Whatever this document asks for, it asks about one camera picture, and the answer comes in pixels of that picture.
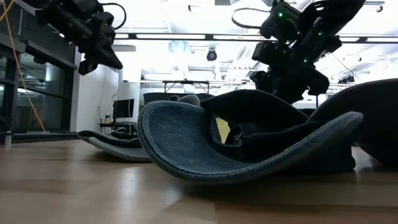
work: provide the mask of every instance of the white wall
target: white wall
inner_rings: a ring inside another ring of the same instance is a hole
[[[117,93],[118,73],[99,65],[87,74],[77,72],[73,81],[71,131],[98,131],[101,118],[113,111],[113,96]]]
[[[118,100],[134,99],[132,118],[123,118],[122,120],[137,122],[139,114],[140,84],[125,83],[123,80],[140,80],[141,67],[137,61],[135,52],[116,52],[116,55],[123,64],[123,69],[119,71]]]

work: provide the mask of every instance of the black cable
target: black cable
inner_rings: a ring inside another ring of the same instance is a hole
[[[232,13],[232,18],[231,18],[232,22],[233,22],[235,25],[237,25],[238,27],[242,27],[242,28],[246,28],[246,29],[261,29],[261,27],[259,27],[259,26],[245,25],[245,24],[242,24],[242,23],[236,21],[235,18],[234,18],[235,12],[243,11],[243,10],[250,10],[250,11],[257,11],[257,12],[270,12],[270,11],[267,11],[267,10],[255,9],[255,8],[250,8],[250,7],[243,7],[243,8],[240,8],[240,9],[235,10],[235,11]]]
[[[231,17],[231,20],[232,20],[232,22],[233,22],[235,25],[237,25],[238,27],[245,28],[245,29],[261,29],[261,28],[266,28],[266,29],[269,29],[269,30],[272,30],[272,31],[275,32],[275,37],[276,37],[276,39],[278,39],[278,40],[283,40],[283,39],[281,38],[281,36],[276,32],[276,30],[275,30],[274,28],[271,28],[271,27],[261,27],[261,26],[251,26],[251,25],[242,24],[242,23],[236,21],[236,19],[234,18],[235,12],[243,11],[243,10],[257,11],[257,12],[270,12],[270,11],[267,11],[267,10],[255,9],[255,8],[251,8],[251,7],[243,7],[243,8],[237,9],[237,10],[235,10],[235,11],[232,13],[232,17]]]
[[[126,13],[126,10],[124,9],[124,7],[122,5],[120,5],[120,4],[118,4],[118,3],[115,3],[115,2],[101,3],[101,5],[102,6],[119,6],[123,10],[123,13],[124,13],[123,22],[120,25],[118,25],[117,27],[115,27],[114,29],[117,30],[117,29],[122,28],[122,26],[124,26],[124,24],[126,23],[126,20],[127,20],[127,13]]]

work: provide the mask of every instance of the fabric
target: fabric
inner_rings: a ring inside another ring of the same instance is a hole
[[[107,143],[106,141],[100,141],[94,137],[90,137],[89,141],[98,149],[102,149],[104,152],[107,152],[120,159],[130,162],[151,162],[148,154],[142,147],[120,147]]]
[[[311,115],[310,120],[331,120],[347,111],[364,115],[356,140],[381,164],[398,167],[398,78],[355,85],[333,95]]]
[[[223,144],[215,116],[234,124],[254,123],[267,132]],[[353,141],[362,119],[361,113],[349,112],[329,122],[307,122],[307,115],[272,95],[238,90],[203,100],[201,107],[149,103],[137,131],[150,158],[169,174],[201,184],[231,184],[277,171],[352,170],[347,142]]]

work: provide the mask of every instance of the window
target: window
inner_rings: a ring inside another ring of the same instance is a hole
[[[1,57],[0,58],[0,78],[6,78],[6,70],[7,70],[7,58]]]
[[[64,108],[64,99],[29,90],[28,93],[46,131],[68,131],[68,127],[62,125],[64,113],[70,114],[70,111]],[[20,133],[42,131],[25,89],[22,88],[18,88],[15,130]]]
[[[70,91],[67,80],[72,74],[68,74],[68,70],[37,60],[29,54],[21,55],[21,70],[27,87],[58,95],[66,95]]]

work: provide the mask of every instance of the security camera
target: security camera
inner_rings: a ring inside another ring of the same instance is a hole
[[[207,61],[212,62],[217,59],[217,53],[215,49],[210,49],[209,52],[207,53]]]

